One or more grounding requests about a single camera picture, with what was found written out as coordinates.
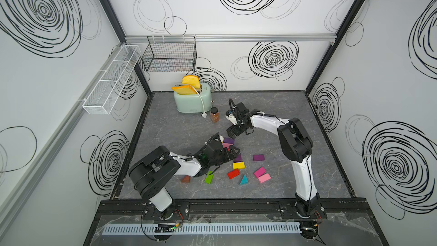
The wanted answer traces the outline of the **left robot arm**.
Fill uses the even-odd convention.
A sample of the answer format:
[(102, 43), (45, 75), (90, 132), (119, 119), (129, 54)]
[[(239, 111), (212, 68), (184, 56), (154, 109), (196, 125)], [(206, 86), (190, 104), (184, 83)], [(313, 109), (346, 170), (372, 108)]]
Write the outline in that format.
[(165, 186), (174, 176), (210, 176), (240, 153), (233, 144), (225, 146), (221, 135), (216, 133), (199, 151), (186, 156), (159, 146), (131, 166), (128, 176), (144, 201), (150, 202), (160, 213), (172, 213), (174, 200)]

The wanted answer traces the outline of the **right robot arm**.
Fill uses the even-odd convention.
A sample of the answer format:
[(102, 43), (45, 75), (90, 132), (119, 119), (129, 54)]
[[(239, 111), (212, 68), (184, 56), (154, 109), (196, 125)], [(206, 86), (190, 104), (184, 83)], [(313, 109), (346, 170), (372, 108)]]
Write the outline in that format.
[(242, 133), (249, 135), (248, 130), (255, 128), (278, 136), (283, 155), (292, 162), (297, 185), (295, 193), (297, 214), (302, 218), (309, 218), (315, 214), (320, 204), (320, 196), (311, 166), (314, 143), (300, 119), (288, 120), (260, 110), (249, 110), (243, 103), (236, 104), (231, 98), (228, 102), (229, 110), (226, 111), (225, 117), (232, 123), (232, 126), (226, 130), (228, 137), (235, 139)]

